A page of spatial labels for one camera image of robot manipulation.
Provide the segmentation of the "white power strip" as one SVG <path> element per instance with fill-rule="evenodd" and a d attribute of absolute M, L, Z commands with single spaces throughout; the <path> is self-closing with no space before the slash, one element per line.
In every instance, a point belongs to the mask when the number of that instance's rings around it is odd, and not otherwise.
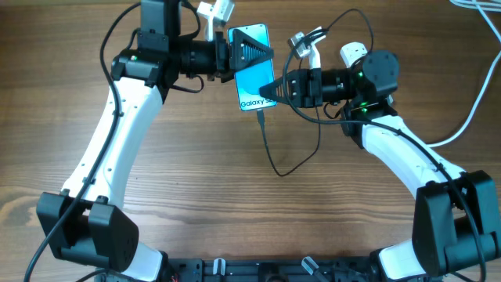
<path fill-rule="evenodd" d="M 352 42 L 340 50 L 349 74 L 349 99 L 357 107 L 380 103 L 398 88 L 399 62 L 393 52 L 369 52 L 360 42 Z"/>

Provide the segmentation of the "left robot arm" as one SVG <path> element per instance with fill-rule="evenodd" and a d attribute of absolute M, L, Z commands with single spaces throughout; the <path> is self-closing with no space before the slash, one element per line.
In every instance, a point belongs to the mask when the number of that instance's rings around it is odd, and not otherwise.
<path fill-rule="evenodd" d="M 230 81 L 274 53 L 242 31 L 234 42 L 224 39 L 231 1 L 201 2 L 193 14 L 207 23 L 190 34 L 181 32 L 189 2 L 142 0 L 137 6 L 140 26 L 113 62 L 103 64 L 110 93 L 91 142 L 61 191 L 40 196 L 36 213 L 45 233 L 41 247 L 56 259 L 118 279 L 175 281 L 168 255 L 141 243 L 137 225 L 122 210 L 142 140 L 180 75 Z"/>

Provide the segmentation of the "turquoise screen Galaxy smartphone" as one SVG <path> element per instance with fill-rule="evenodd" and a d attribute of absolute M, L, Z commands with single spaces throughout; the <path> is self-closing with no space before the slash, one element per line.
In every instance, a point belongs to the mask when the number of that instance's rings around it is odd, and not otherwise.
<path fill-rule="evenodd" d="M 259 43 L 270 46 L 268 27 L 263 23 L 247 26 L 232 27 L 228 29 L 229 42 L 233 43 L 233 32 L 240 30 Z M 267 107 L 275 107 L 277 102 L 263 98 L 259 95 L 259 89 L 275 81 L 272 60 L 254 65 L 235 73 L 235 84 L 242 111 L 259 110 Z"/>

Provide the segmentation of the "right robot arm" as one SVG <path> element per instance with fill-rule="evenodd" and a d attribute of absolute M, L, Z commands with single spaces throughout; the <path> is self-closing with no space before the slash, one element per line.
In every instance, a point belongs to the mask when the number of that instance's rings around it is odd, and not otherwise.
<path fill-rule="evenodd" d="M 373 253 L 373 280 L 459 275 L 484 266 L 500 256 L 495 183 L 486 172 L 450 163 L 408 129 L 389 102 L 398 74 L 397 57 L 376 51 L 341 70 L 291 71 L 259 93 L 297 112 L 342 103 L 344 134 L 385 163 L 413 195 L 412 236 Z"/>

